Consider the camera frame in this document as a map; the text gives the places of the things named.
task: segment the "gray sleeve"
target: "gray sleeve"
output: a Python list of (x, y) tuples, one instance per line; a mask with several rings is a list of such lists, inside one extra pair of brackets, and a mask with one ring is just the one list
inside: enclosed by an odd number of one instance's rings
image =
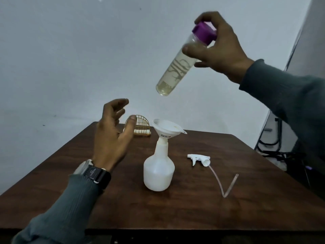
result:
[(301, 142), (325, 158), (325, 80), (294, 76), (260, 59), (239, 87), (287, 122)]
[(71, 175), (67, 188), (52, 207), (33, 218), (12, 244), (89, 243), (84, 231), (102, 190), (82, 175)]

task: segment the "table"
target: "table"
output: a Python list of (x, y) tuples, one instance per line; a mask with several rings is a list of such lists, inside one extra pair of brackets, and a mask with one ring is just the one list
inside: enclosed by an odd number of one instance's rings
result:
[[(91, 158), (92, 123), (0, 196), (0, 230), (23, 229), (60, 196), (68, 175)], [(320, 231), (325, 202), (233, 135), (188, 131), (169, 139), (175, 172), (168, 189), (153, 192), (143, 183), (144, 160), (154, 153), (158, 135), (135, 136), (98, 200), (88, 234), (122, 230)], [(226, 190), (223, 198), (211, 170), (187, 154), (211, 157)]]

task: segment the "hand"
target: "hand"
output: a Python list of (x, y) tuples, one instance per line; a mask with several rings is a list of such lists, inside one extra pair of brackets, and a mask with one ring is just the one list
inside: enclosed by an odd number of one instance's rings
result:
[(210, 67), (225, 74), (232, 82), (240, 84), (247, 69), (254, 61), (246, 56), (232, 27), (219, 12), (205, 12), (195, 20), (195, 24), (200, 21), (213, 24), (217, 29), (217, 40), (210, 48), (199, 43), (185, 45), (183, 53), (201, 61), (195, 63), (194, 66), (198, 68)]
[(133, 138), (136, 116), (131, 115), (125, 124), (124, 132), (119, 134), (116, 125), (125, 113), (124, 106), (128, 99), (115, 99), (104, 105), (103, 116), (97, 124), (93, 164), (112, 172), (113, 168), (126, 154), (127, 147)]

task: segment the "purple cap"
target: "purple cap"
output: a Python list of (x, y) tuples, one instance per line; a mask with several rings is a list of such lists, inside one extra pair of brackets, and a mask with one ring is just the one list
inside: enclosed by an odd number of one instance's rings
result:
[(217, 39), (217, 33), (208, 24), (201, 21), (197, 24), (193, 30), (193, 34), (206, 45), (211, 44), (211, 42)]

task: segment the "person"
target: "person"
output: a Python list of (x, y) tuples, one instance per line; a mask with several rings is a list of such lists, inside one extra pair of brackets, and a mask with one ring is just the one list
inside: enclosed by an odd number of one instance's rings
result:
[[(246, 56), (232, 27), (218, 12), (205, 12), (196, 20), (211, 22), (217, 29), (215, 44), (206, 48), (185, 45), (183, 53), (200, 60), (199, 68), (211, 68), (239, 84), (239, 89), (252, 95), (287, 122), (298, 138), (318, 156), (324, 156), (325, 80), (312, 76), (297, 77), (253, 61)], [(127, 99), (116, 99), (104, 105), (103, 116), (95, 133), (92, 163), (112, 173), (127, 151), (133, 137), (136, 117), (130, 116), (120, 135), (116, 129)], [(86, 243), (84, 230), (91, 210), (103, 192), (93, 180), (80, 173), (70, 175), (68, 186), (45, 213), (33, 218), (18, 233), (13, 244)]]

